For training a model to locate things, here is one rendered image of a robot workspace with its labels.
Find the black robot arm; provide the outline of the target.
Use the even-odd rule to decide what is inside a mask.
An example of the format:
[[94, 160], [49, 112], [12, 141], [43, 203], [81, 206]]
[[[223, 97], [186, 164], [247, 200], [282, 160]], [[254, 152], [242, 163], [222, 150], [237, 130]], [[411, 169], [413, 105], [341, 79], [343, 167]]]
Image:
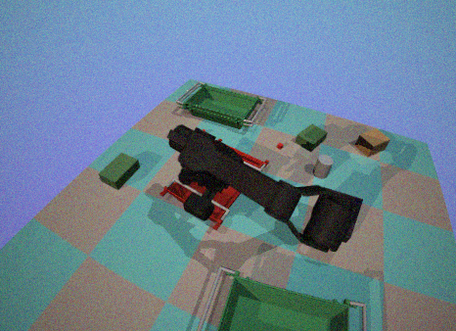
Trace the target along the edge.
[[[197, 182], [203, 188], [202, 174], [215, 176], [264, 207], [265, 213], [287, 223], [301, 244], [324, 253], [335, 252], [355, 219], [359, 205], [322, 186], [295, 187], [284, 180], [277, 182], [234, 159], [235, 150], [197, 127], [193, 130], [180, 124], [170, 129], [167, 138], [169, 146], [180, 153], [181, 184]], [[300, 234], [290, 218], [301, 196], [316, 195], [323, 196]]]

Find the grey cylinder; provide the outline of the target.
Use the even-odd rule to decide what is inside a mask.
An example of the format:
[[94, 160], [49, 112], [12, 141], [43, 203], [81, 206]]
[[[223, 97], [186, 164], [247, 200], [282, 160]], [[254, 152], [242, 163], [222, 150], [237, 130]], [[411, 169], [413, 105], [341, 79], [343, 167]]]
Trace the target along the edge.
[[326, 178], [331, 170], [332, 163], [333, 160], [331, 157], [327, 155], [319, 156], [317, 163], [313, 169], [313, 174], [321, 179]]

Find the red plastic tray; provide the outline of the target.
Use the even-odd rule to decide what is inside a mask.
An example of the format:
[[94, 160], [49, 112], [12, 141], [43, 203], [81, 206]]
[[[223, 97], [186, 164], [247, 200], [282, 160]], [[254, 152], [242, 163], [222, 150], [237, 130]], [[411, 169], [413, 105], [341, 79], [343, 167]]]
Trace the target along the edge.
[[[237, 156], [241, 157], [245, 162], [247, 162], [253, 166], [256, 166], [258, 168], [261, 168], [264, 164], [266, 164], [266, 166], [267, 166], [270, 163], [270, 161], [266, 160], [265, 162], [263, 162], [246, 153], [243, 153], [235, 148], [232, 148], [232, 147], [230, 147], [230, 148], [235, 150], [237, 153]], [[202, 187], [198, 186], [197, 182], [192, 182], [190, 184], [190, 186], [188, 186], [188, 187], [194, 189], [197, 192], [201, 192], [202, 194], [206, 190], [205, 187], [202, 188]], [[160, 195], [164, 196], [166, 192], [169, 193], [170, 195], [172, 195], [173, 197], [175, 197], [178, 201], [180, 201], [183, 204], [185, 203], [185, 201], [188, 199], [188, 197], [192, 193], [191, 190], [189, 190], [187, 187], [181, 185], [180, 183], [178, 183], [176, 181], [173, 182], [169, 188], [164, 186], [163, 192], [161, 192]], [[212, 198], [212, 200], [219, 203], [220, 205], [226, 207], [227, 209], [229, 209], [231, 207], [231, 205], [235, 202], [235, 200], [240, 195], [241, 195], [240, 192], [238, 192], [237, 190], [235, 190], [229, 186], [227, 189], [223, 189], [221, 193], [217, 192], [217, 194]], [[214, 205], [214, 207], [215, 207], [215, 210], [213, 211], [213, 213], [211, 214], [211, 216], [208, 219], [212, 220], [213, 222], [216, 222], [212, 228], [214, 230], [217, 230], [218, 227], [223, 222], [223, 220], [221, 220], [220, 218], [225, 214], [226, 211], [224, 211], [223, 209], [221, 209], [220, 207], [218, 207], [216, 205]]]

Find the green rectangular block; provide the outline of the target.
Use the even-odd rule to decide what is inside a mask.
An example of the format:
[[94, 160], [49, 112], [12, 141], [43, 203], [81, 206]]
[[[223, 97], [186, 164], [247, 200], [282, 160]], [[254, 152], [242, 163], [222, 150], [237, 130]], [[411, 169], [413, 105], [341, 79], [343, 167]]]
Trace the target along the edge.
[[138, 160], [121, 153], [99, 172], [99, 176], [103, 183], [119, 190], [139, 168]]
[[328, 132], [311, 124], [297, 135], [296, 143], [309, 152], [312, 152], [325, 140], [327, 134]]

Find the brown block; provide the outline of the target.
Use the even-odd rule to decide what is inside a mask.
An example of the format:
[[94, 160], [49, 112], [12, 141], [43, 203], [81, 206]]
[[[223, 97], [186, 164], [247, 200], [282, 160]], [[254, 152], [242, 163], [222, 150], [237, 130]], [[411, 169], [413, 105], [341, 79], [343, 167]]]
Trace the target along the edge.
[[364, 155], [370, 157], [384, 151], [389, 140], [381, 131], [375, 129], [360, 134], [354, 146]]

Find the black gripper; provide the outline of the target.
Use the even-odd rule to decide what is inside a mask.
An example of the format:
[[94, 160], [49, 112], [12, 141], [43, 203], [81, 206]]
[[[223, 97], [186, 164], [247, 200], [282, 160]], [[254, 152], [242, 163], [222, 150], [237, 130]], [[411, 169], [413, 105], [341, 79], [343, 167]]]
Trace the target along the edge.
[[215, 176], [202, 174], [202, 177], [206, 189], [205, 192], [202, 195], [192, 192], [183, 206], [186, 213], [190, 213], [205, 221], [215, 210], [214, 203], [211, 201], [212, 198], [217, 192], [221, 193], [223, 189], [227, 189], [229, 185]]

